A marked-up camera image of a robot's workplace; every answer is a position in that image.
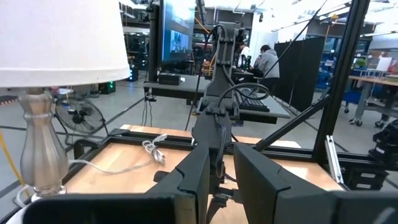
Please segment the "white shade table lamp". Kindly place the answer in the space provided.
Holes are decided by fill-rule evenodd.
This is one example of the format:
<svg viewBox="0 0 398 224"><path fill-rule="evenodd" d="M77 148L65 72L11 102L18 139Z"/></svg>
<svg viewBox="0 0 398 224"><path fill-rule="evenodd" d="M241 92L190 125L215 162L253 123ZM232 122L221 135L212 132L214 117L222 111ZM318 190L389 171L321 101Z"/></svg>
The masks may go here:
<svg viewBox="0 0 398 224"><path fill-rule="evenodd" d="M64 194L68 157L48 88L129 76L119 0L0 0L0 88L21 88L20 170L34 200Z"/></svg>

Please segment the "black room partition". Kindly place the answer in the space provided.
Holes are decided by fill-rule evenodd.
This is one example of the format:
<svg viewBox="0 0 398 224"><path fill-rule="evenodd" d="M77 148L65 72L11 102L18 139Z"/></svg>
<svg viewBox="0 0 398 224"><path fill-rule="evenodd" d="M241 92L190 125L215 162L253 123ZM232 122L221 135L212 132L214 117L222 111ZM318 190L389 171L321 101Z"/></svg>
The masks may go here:
<svg viewBox="0 0 398 224"><path fill-rule="evenodd" d="M274 45L280 58L274 96L299 112L312 104L324 43L323 37L317 37Z"/></svg>

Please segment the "black computer monitor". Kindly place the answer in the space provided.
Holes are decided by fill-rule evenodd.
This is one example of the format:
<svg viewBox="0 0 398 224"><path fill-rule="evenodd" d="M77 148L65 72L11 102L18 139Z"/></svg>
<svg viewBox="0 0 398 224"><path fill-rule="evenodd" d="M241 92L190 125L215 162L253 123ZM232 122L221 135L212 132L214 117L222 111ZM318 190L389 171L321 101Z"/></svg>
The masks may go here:
<svg viewBox="0 0 398 224"><path fill-rule="evenodd" d="M148 75L157 81L159 68L187 62L193 55L195 0L150 0Z"/></svg>

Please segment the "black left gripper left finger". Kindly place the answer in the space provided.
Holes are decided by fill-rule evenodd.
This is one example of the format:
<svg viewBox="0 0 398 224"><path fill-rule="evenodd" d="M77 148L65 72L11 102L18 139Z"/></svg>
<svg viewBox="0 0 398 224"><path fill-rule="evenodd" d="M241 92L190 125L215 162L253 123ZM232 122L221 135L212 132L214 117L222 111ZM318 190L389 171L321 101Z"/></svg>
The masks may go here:
<svg viewBox="0 0 398 224"><path fill-rule="evenodd" d="M198 145L145 193L65 194L29 205L23 224L205 224L209 148Z"/></svg>

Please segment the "computer tower blue lights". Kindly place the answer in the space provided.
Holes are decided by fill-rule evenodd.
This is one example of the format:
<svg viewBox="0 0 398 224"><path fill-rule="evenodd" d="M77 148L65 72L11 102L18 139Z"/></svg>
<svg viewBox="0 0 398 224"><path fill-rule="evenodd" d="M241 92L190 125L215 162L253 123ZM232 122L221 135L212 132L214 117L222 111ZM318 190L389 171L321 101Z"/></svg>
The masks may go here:
<svg viewBox="0 0 398 224"><path fill-rule="evenodd" d="M130 71L129 71L129 77L127 78L127 81L129 81L129 82L138 81L139 68L136 65L134 65L134 64L130 64L129 69L130 69Z"/></svg>

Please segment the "person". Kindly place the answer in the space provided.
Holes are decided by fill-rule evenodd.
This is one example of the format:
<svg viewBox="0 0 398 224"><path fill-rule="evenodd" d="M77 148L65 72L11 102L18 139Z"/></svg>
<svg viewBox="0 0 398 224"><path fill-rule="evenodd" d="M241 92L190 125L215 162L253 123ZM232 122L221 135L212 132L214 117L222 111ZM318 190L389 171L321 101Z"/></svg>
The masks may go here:
<svg viewBox="0 0 398 224"><path fill-rule="evenodd" d="M240 53L238 58L238 68L248 70L251 63L250 48L242 42L239 46Z"/></svg>
<svg viewBox="0 0 398 224"><path fill-rule="evenodd" d="M268 88L271 94L274 93L279 82L279 58L277 52L269 45L263 45L260 49L261 56L256 60L254 68L261 72L260 84Z"/></svg>

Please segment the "black floor fan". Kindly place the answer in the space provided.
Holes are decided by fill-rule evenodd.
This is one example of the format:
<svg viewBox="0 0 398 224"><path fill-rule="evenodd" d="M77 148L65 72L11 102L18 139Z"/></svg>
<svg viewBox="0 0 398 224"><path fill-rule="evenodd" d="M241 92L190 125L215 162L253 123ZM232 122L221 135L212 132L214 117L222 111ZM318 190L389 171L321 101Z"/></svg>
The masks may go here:
<svg viewBox="0 0 398 224"><path fill-rule="evenodd" d="M86 98L63 98L55 104L55 114L61 123L72 131L94 134L105 129L106 121L97 106Z"/></svg>

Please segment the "black aluminium table frame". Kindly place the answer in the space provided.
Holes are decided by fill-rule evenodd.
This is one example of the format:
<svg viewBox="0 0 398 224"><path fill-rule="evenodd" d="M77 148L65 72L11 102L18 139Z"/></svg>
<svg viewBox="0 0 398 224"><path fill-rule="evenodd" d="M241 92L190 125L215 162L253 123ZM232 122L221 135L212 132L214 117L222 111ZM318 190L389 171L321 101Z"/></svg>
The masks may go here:
<svg viewBox="0 0 398 224"><path fill-rule="evenodd" d="M359 28L363 24L369 3L370 0L352 0L351 2L347 25L340 47L341 52L333 74L334 81L329 92L320 101L312 104L304 112L273 132L267 138L261 139L256 144L249 144L248 146L251 149L271 159L317 163L321 168L329 168L325 139L326 135L332 136L335 128L338 105L343 99L343 86L347 84L349 78L349 67L353 60L353 49L358 43ZM296 128L317 111L322 111L323 114L312 150L272 146L272 143ZM223 155L232 155L234 152L232 145L238 142L231 133L231 144L224 151ZM388 166L375 160L370 155L350 154L348 152L337 152L337 155L344 180L343 184L338 185L345 189L361 190L364 185L367 185L369 190L379 190L387 177L388 171L398 171L398 164Z"/></svg>

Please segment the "small black box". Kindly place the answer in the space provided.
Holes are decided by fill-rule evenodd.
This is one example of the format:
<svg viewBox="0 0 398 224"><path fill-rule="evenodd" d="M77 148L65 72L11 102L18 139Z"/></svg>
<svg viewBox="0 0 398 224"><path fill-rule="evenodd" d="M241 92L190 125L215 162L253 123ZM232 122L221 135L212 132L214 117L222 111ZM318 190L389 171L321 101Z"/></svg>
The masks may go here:
<svg viewBox="0 0 398 224"><path fill-rule="evenodd" d="M161 85L176 85L185 82L185 77L177 73L160 73L157 76L158 83Z"/></svg>

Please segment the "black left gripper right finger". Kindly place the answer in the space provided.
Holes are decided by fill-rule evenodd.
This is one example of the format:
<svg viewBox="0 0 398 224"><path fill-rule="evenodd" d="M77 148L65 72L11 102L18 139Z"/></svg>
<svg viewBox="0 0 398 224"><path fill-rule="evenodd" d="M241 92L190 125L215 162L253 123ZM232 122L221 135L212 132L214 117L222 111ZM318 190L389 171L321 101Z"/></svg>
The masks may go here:
<svg viewBox="0 0 398 224"><path fill-rule="evenodd" d="M249 224L398 224L398 193L324 190L241 143L234 164Z"/></svg>

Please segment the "wooden top work table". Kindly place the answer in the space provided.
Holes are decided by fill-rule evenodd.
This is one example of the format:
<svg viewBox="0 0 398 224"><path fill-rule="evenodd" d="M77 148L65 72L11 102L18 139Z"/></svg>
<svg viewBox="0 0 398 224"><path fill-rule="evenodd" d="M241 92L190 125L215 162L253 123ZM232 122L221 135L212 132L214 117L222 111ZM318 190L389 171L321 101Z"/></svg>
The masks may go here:
<svg viewBox="0 0 398 224"><path fill-rule="evenodd" d="M398 118L398 76L379 70L354 70L349 76L348 85L343 95L344 112L349 112L349 105L356 105L349 124L362 126L362 117L366 110L382 114L374 123L383 128L390 118Z"/></svg>

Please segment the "black keyboard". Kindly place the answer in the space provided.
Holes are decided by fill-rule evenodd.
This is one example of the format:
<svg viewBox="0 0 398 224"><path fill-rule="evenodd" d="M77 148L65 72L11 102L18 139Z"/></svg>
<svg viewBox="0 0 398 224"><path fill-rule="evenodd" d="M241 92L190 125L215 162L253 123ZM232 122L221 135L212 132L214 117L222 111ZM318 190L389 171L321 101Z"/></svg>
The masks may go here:
<svg viewBox="0 0 398 224"><path fill-rule="evenodd" d="M240 88L239 90L241 93L251 97L246 98L239 91L236 91L235 99L240 110L270 112L269 107L262 100L259 100L256 92L252 92L250 88Z"/></svg>

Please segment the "silver aluminium bracket bar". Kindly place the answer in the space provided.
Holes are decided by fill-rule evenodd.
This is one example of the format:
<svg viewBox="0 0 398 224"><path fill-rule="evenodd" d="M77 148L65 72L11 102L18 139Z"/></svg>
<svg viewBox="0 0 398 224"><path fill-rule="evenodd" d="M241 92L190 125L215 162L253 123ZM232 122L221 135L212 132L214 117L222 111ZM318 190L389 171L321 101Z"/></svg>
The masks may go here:
<svg viewBox="0 0 398 224"><path fill-rule="evenodd" d="M333 136L326 135L325 149L328 158L328 165L330 173L334 181L338 184L343 184L343 175L341 173L341 167L336 153L335 142Z"/></svg>

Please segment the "grey monitor desk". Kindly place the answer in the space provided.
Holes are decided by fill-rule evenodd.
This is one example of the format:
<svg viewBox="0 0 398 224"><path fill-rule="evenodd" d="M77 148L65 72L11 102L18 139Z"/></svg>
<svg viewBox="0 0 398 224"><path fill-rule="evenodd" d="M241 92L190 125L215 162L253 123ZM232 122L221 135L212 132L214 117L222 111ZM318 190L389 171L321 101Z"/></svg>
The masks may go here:
<svg viewBox="0 0 398 224"><path fill-rule="evenodd" d="M157 82L145 82L145 91L151 90L155 96L164 96L170 98L180 98L194 100L194 97L201 98L204 95L205 88L210 84L211 80L205 77L198 77L194 75L182 75L185 77L185 82L176 85L161 85Z"/></svg>

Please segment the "white paper sheet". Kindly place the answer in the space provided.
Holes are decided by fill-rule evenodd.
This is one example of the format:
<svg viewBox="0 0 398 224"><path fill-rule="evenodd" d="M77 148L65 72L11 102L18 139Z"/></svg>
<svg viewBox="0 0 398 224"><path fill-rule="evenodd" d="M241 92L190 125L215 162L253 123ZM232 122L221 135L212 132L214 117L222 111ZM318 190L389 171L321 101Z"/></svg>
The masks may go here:
<svg viewBox="0 0 398 224"><path fill-rule="evenodd" d="M295 142L295 141L276 141L272 143L272 146L278 146L278 147L291 147L291 148L301 148L301 146Z"/></svg>

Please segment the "grey keyboard desk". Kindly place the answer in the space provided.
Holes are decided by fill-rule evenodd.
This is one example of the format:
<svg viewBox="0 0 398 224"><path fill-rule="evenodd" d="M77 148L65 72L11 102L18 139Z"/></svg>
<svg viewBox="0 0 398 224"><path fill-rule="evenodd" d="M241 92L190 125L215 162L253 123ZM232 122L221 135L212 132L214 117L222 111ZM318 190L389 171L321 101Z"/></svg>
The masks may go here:
<svg viewBox="0 0 398 224"><path fill-rule="evenodd" d="M276 102L273 97L268 96L267 98L261 100L269 107L270 112L240 110L235 99L235 92L233 97L227 96L226 98L223 98L221 100L219 108L223 107L226 111L226 114L229 115L230 119L234 120L276 124L279 118L290 118L288 112L283 109L283 107L278 102Z"/></svg>

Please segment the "black box green light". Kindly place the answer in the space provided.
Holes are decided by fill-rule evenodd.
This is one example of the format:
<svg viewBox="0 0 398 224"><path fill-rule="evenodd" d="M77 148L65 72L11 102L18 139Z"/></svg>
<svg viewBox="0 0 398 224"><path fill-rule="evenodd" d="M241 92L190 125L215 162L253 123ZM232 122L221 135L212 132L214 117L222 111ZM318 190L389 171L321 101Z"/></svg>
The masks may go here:
<svg viewBox="0 0 398 224"><path fill-rule="evenodd" d="M99 93L102 95L112 94L116 91L115 82L100 83L98 85Z"/></svg>

